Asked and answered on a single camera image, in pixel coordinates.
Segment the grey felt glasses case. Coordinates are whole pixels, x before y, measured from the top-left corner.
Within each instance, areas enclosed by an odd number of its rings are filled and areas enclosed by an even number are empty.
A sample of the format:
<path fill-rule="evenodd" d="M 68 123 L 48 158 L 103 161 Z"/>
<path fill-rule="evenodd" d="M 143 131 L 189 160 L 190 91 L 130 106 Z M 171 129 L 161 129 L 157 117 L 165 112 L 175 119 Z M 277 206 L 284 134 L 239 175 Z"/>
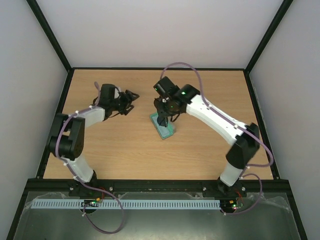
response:
<path fill-rule="evenodd" d="M 156 131 L 158 132 L 160 138 L 162 140 L 165 140 L 167 138 L 170 138 L 174 135 L 176 132 L 176 128 L 172 122 L 168 122 L 167 126 L 161 126 L 158 124 L 157 119 L 158 119 L 158 114 L 153 113 L 149 116 L 152 124 L 154 125 Z"/>

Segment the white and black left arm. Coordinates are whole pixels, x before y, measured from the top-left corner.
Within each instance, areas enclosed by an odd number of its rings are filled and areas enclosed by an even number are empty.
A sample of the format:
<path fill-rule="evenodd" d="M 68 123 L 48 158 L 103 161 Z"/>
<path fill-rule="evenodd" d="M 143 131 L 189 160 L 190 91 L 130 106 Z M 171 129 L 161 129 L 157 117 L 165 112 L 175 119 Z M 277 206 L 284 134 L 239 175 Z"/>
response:
<path fill-rule="evenodd" d="M 114 84 L 100 86 L 95 82 L 94 86 L 97 97 L 87 108 L 55 115 L 46 143 L 49 152 L 61 160 L 73 175 L 75 190 L 88 197 L 96 192 L 108 195 L 111 192 L 98 187 L 97 174 L 83 154 L 86 128 L 118 115 L 126 116 L 133 110 L 133 102 L 140 97 L 130 90 L 121 91 Z"/>

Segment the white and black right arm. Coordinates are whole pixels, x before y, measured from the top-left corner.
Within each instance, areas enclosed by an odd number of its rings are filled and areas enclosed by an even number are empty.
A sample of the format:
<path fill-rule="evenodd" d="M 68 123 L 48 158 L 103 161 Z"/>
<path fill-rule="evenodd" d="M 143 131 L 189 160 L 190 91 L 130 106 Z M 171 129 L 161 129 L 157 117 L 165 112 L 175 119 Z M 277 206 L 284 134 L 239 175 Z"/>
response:
<path fill-rule="evenodd" d="M 216 131 L 230 145 L 226 154 L 227 164 L 218 178 L 218 191 L 229 196 L 236 189 L 243 170 L 260 148 L 259 127 L 233 119 L 215 108 L 201 92 L 190 84 L 179 88 L 168 77 L 160 79 L 153 87 L 158 93 L 154 99 L 156 113 L 150 119 L 160 137 L 173 135 L 172 123 L 181 115 L 189 114 Z"/>

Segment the light blue cleaning cloth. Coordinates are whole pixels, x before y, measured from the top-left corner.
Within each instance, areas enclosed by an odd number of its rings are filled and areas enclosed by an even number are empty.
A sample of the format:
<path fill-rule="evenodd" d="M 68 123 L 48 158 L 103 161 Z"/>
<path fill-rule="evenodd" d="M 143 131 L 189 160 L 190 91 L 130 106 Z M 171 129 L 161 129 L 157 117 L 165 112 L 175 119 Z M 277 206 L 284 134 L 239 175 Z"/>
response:
<path fill-rule="evenodd" d="M 174 134 L 174 131 L 171 128 L 163 126 L 160 127 L 159 132 L 162 138 L 168 138 Z"/>

